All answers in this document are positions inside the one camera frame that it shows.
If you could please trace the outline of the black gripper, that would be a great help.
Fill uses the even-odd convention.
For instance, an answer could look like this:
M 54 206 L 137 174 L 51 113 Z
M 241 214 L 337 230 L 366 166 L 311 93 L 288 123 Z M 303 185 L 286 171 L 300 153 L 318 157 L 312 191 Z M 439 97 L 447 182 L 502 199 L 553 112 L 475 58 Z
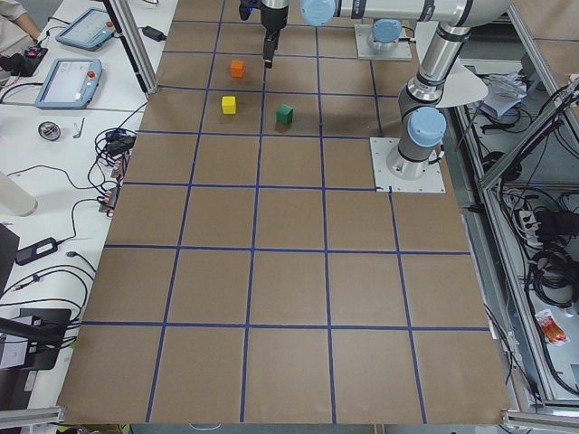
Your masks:
M 280 30 L 287 25 L 289 7 L 285 5 L 281 8 L 272 8 L 266 4 L 260 5 L 261 25 L 266 29 L 263 39 L 264 67 L 271 69 L 275 52 L 278 49 Z

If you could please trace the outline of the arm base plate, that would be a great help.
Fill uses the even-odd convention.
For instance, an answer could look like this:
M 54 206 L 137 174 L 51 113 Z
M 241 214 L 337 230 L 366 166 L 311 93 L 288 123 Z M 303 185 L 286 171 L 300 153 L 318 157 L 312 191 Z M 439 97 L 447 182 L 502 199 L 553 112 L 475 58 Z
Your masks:
M 389 32 L 379 31 L 378 22 L 356 24 L 357 57 L 370 61 L 410 61 L 413 55 L 406 31 L 400 25 L 394 25 L 393 29 L 401 31 L 396 38 Z
M 371 137 L 370 152 L 379 193 L 446 193 L 440 160 L 435 151 L 428 159 L 415 163 L 399 154 L 399 138 Z

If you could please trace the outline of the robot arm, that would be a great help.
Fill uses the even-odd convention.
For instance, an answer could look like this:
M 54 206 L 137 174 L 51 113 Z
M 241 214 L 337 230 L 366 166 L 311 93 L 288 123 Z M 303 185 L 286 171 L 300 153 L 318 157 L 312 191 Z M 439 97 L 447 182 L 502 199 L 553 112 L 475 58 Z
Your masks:
M 436 30 L 416 75 L 403 86 L 399 107 L 403 133 L 398 155 L 405 163 L 426 164 L 432 150 L 441 143 L 446 120 L 436 108 L 451 67 L 470 30 L 505 13 L 509 1 L 407 1 L 404 18 L 418 22 L 435 21 Z
M 334 17 L 351 19 L 395 18 L 427 22 L 431 19 L 456 24 L 465 8 L 464 1 L 300 1 L 303 19 L 311 26 L 320 27 Z M 263 60 L 266 68 L 273 65 L 280 32 L 287 25 L 290 1 L 258 1 L 255 8 L 261 12 L 265 28 Z

